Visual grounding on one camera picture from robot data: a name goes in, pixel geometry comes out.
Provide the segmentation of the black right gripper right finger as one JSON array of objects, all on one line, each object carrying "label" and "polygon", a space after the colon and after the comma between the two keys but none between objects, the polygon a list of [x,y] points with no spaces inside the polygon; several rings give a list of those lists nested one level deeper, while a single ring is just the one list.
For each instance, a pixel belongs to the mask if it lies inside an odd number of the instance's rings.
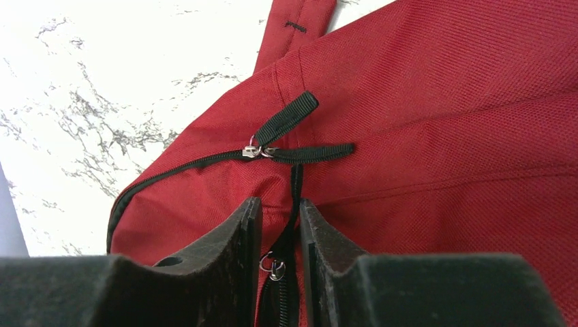
[{"label": "black right gripper right finger", "polygon": [[505,253],[371,255],[300,205],[310,326],[563,326],[537,272]]}]

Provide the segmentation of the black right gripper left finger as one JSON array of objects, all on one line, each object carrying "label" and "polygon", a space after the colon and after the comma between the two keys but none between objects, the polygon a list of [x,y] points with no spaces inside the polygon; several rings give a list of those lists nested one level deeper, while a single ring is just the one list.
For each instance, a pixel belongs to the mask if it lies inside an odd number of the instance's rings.
[{"label": "black right gripper left finger", "polygon": [[2,326],[253,326],[262,207],[154,266],[122,255],[3,258]]}]

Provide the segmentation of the red backpack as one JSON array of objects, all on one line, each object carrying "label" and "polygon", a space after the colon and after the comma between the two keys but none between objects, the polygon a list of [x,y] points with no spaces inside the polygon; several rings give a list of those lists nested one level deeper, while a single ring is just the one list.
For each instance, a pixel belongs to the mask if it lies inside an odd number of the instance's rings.
[{"label": "red backpack", "polygon": [[577,325],[577,2],[394,1],[328,32],[274,1],[254,74],[117,198],[107,250],[154,264],[261,198],[263,251],[303,197],[373,253],[509,252]]}]

